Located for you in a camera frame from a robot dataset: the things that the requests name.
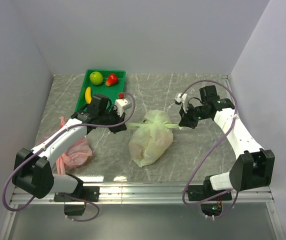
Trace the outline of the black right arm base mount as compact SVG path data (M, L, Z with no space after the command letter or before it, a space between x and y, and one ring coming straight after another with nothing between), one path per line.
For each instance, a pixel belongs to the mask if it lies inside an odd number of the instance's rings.
M187 188L187 199L189 203L201 202L205 199L213 203L200 203L201 212L206 217L218 217L223 213L223 202L231 201L231 192L225 190L213 190L211 185L189 185Z

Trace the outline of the light green plastic bag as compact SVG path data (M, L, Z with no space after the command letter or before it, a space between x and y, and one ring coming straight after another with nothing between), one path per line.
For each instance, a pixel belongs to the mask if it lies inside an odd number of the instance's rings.
M126 126L135 129L128 147L131 160L140 168L154 164L164 154L174 141L173 129L179 128L163 110L149 110L141 123Z

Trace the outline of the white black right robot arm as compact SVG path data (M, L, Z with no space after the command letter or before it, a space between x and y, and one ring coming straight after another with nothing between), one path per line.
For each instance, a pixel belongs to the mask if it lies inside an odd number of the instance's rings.
M236 158L228 172L206 177L204 196L214 200L224 190L239 192L269 186L275 155L257 143L246 129L237 113L236 101L221 98L214 85L202 87L199 92L200 106L193 106L185 92L175 96L175 103L181 106L178 125L194 129L199 121L212 119L224 133Z

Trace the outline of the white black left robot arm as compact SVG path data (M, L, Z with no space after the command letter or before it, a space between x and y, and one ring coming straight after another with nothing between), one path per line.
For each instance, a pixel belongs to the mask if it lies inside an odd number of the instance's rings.
M91 103L74 112L47 140L17 153L12 183L38 199L49 193L65 193L72 201L80 200L83 182L72 175L54 174L52 167L68 148L96 128L108 128L112 133L125 131L125 110L130 107L131 102L125 98L111 103L107 96L95 94Z

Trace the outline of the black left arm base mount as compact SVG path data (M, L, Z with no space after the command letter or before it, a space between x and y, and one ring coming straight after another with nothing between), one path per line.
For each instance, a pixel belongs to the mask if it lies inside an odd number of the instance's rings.
M63 211L67 218L77 221L74 217L82 216L86 207L91 205L96 208L96 214L90 218L93 220L100 213L100 208L96 205L99 200L99 186L84 186L78 193L56 193L53 201L55 203L64 203Z

